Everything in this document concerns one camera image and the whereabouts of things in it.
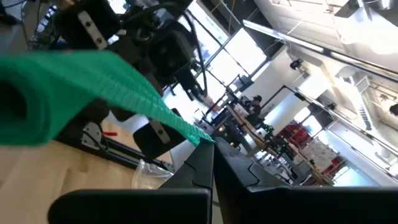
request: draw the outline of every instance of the red object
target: red object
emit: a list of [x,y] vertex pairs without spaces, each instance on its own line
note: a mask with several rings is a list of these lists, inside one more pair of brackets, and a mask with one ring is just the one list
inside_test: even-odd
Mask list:
[[278,135],[283,136],[290,143],[299,148],[304,147],[306,143],[312,140],[308,131],[302,126],[302,124],[297,123],[296,121],[290,122],[290,124],[281,130]]
[[118,133],[110,133],[110,132],[104,132],[102,133],[103,136],[117,136]]
[[328,174],[331,178],[334,178],[336,173],[345,166],[345,162],[341,157],[336,157],[331,161],[331,165],[326,168],[322,173]]

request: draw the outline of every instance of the plastic bag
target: plastic bag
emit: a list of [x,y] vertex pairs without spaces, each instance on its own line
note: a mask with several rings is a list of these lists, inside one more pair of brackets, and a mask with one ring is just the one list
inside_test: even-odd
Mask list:
[[134,189],[158,189],[171,176],[173,173],[141,159],[131,185]]

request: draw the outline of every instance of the green cloth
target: green cloth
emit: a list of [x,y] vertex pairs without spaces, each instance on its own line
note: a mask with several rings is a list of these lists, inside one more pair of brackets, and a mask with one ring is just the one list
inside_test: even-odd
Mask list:
[[200,138],[212,141],[169,110],[153,86],[112,52],[37,52],[1,58],[0,94],[0,145],[46,143],[95,98],[167,124],[194,145]]

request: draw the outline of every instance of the wooden tabletop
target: wooden tabletop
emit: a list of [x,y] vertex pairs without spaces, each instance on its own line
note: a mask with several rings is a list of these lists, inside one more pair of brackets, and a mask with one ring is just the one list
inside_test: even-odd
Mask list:
[[[131,133],[108,121],[104,131],[138,149]],[[159,157],[171,162],[170,153]],[[51,203],[77,189],[131,189],[134,170],[57,141],[40,147],[0,146],[0,222],[47,223]]]
[[239,116],[236,112],[234,112],[234,109],[230,105],[226,105],[227,110],[232,114],[232,116],[235,118],[235,120],[238,122],[239,125],[243,128],[243,130],[249,134],[250,138],[253,139],[253,141],[256,143],[258,147],[260,147],[263,150],[267,149],[266,144],[264,143],[264,138],[258,135],[256,129],[251,125],[249,121],[247,121],[246,118]]

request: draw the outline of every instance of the person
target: person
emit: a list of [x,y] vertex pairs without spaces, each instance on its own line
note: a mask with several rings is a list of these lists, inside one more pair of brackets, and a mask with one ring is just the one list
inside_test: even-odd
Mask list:
[[261,107],[260,107],[261,100],[262,97],[260,95],[257,95],[253,97],[252,101],[244,102],[245,109],[249,112],[249,115],[246,117],[246,119],[253,125],[259,119],[259,115],[261,112]]

